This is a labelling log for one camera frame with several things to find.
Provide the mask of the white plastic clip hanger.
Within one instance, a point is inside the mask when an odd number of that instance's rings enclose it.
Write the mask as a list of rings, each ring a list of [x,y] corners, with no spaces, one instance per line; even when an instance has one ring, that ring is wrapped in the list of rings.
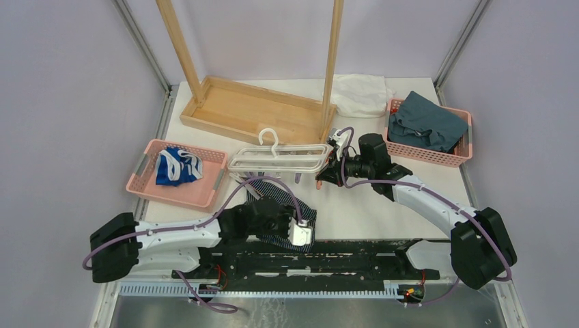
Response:
[[[276,131],[259,132],[258,146],[241,148],[229,160],[227,168],[240,173],[316,174],[326,164],[333,148],[328,144],[282,146]]]

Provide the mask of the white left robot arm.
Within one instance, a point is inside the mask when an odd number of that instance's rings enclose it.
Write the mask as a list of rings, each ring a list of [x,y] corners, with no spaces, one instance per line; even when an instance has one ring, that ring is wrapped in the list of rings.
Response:
[[[272,235],[302,247],[313,231],[297,220],[298,211],[270,197],[242,204],[208,217],[183,222],[136,221],[121,213],[91,234],[91,251],[83,261],[95,283],[113,282],[137,271],[173,270],[210,276],[214,258],[201,252],[243,243],[250,236]]]

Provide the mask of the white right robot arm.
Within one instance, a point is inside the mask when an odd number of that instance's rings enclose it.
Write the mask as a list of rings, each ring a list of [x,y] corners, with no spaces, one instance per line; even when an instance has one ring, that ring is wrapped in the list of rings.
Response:
[[[403,165],[392,162],[382,136],[359,137],[359,154],[348,152],[353,128],[333,131],[326,163],[317,173],[318,184],[329,182],[353,189],[370,185],[372,190],[426,219],[445,234],[449,242],[419,241],[396,257],[396,274],[411,279],[421,269],[451,272],[468,287],[478,290],[491,281],[507,282],[518,261],[501,215],[493,208],[463,206],[427,186]]]

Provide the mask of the teal grey underwear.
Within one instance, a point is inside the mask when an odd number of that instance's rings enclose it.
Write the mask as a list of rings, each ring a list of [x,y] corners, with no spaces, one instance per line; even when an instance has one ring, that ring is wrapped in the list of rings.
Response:
[[[390,115],[387,138],[397,144],[449,153],[468,130],[458,115],[411,91]]]

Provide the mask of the blue white underwear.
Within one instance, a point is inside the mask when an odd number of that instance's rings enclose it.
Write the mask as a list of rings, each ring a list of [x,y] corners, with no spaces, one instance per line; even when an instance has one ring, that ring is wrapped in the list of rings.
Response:
[[[178,187],[203,178],[203,161],[192,152],[166,147],[155,164],[156,185]]]

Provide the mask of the wooden hanger rack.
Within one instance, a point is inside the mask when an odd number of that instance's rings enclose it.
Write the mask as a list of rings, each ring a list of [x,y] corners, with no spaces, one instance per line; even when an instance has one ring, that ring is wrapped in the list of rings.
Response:
[[[330,101],[337,59],[343,2],[333,3],[322,100],[278,92],[229,79],[199,79],[174,6],[157,1],[192,96],[180,114],[183,125],[255,143],[263,128],[277,130],[282,144],[318,144],[328,136],[337,110]]]

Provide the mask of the white folded cloth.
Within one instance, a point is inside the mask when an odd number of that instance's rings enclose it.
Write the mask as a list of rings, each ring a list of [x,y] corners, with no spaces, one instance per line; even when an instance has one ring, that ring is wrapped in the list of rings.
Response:
[[[396,95],[386,78],[370,74],[335,74],[330,95],[337,114],[345,118],[379,118]]]

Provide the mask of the pink basket left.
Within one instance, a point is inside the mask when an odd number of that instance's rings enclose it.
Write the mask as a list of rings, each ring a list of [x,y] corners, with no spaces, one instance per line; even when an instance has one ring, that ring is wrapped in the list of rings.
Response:
[[[209,212],[226,164],[226,152],[153,139],[126,190],[147,200]]]

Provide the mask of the pink basket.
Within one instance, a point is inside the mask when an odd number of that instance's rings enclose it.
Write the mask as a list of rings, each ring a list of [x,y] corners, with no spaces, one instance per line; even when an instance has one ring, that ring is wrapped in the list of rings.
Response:
[[[469,112],[438,108],[411,92],[389,100],[384,140],[390,155],[458,167],[472,157],[471,127]]]
[[[126,190],[147,200],[209,212],[226,164],[226,152],[153,139]]]

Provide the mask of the pink basket right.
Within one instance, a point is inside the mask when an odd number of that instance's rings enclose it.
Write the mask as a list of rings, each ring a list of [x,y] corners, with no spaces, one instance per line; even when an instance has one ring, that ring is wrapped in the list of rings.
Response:
[[[472,157],[471,127],[469,112],[438,108],[411,92],[389,100],[384,140],[390,155],[458,167]]]

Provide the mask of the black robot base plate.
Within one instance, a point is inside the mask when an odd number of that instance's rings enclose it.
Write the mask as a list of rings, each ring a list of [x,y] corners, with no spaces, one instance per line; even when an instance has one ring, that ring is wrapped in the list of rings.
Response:
[[[261,241],[201,249],[201,264],[187,279],[217,279],[225,291],[379,291],[386,280],[439,280],[418,269],[406,250],[414,240],[318,241],[303,252]]]

